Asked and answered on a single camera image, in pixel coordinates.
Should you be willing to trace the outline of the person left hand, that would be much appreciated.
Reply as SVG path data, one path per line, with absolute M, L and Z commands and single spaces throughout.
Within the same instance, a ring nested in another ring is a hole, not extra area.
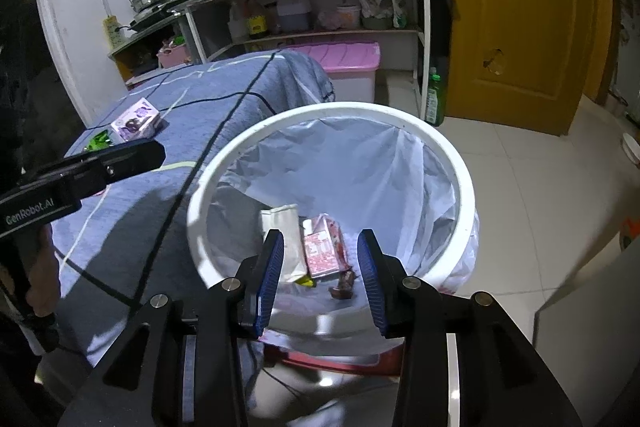
M 26 300 L 37 317 L 53 313 L 61 298 L 61 284 L 51 225 L 45 225 L 40 232 L 39 251 L 28 273 L 28 279 L 30 289 Z

